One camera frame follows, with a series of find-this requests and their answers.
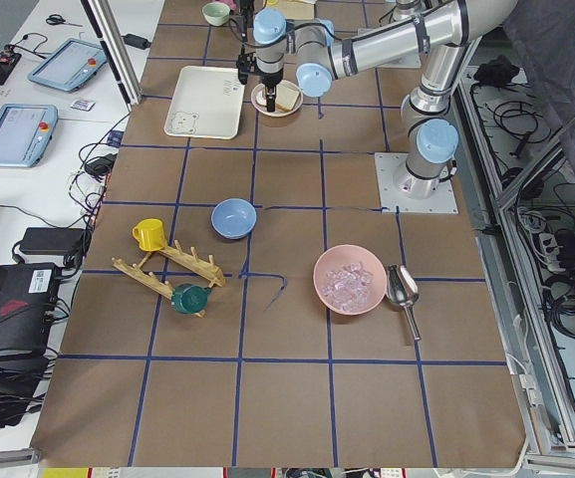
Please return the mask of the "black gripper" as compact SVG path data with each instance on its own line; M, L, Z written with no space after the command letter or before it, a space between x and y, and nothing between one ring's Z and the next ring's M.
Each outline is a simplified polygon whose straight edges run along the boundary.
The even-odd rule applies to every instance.
M253 20L255 12L255 1L254 0L236 0L236 5L238 8L239 18L237 19L237 29L240 34L240 39L242 43L246 43L248 40L247 34L247 23Z
M260 53L241 51L236 60L237 78L241 85L246 85L249 76L257 76L265 86L266 110L276 111L277 85L283 79L283 57L267 60Z

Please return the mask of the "silver robot arm," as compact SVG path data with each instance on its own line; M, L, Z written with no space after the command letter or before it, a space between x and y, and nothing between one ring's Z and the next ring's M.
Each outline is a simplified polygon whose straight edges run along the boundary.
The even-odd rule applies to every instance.
M389 105L400 100L410 136L445 115L482 36L501 25L513 1L313 1L294 15L277 1L239 1L233 28L241 44L239 78L256 76L277 105L289 73L309 99L335 84L373 76Z
M248 39L248 30L251 28L254 15L262 9L273 8L280 11L289 21L312 23L315 14L322 12L317 4L318 1L262 1L262 5L257 6L256 1L234 1L231 8L230 27L236 29L237 38L242 43L251 47L252 41ZM369 28L358 28L356 35L366 36L385 26L412 21L439 4L440 1L386 1L383 14L377 20L372 19ZM423 50L415 49L384 63L383 67L419 69L422 65L422 54Z

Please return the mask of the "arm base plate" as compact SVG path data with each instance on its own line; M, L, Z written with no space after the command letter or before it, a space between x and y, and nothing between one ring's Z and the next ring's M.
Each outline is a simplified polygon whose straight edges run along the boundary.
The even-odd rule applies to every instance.
M407 169L407 154L374 155L380 208L386 213L457 214L452 182L444 168L438 178L419 179Z
M395 58L387 63L381 64L381 68L389 69L413 69L417 70L422 67L421 56L419 53L410 53Z

